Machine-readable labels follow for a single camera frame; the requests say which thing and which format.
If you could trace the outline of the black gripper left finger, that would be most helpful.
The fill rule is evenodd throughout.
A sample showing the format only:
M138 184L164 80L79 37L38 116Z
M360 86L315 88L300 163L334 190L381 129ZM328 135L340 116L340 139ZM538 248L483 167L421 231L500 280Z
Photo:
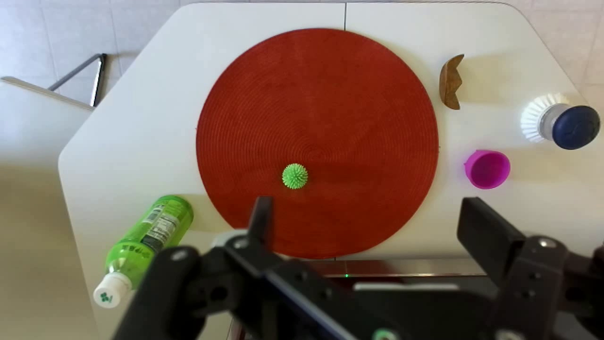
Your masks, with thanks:
M249 218L247 239L270 250L272 226L274 226L274 201L270 197L258 197L255 201L255 207Z

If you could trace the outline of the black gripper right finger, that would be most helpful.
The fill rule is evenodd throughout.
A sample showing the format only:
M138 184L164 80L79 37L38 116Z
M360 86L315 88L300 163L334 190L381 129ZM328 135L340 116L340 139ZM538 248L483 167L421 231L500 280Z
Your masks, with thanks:
M523 248L525 235L479 197L466 197L460 203L457 241L491 282L500 286Z

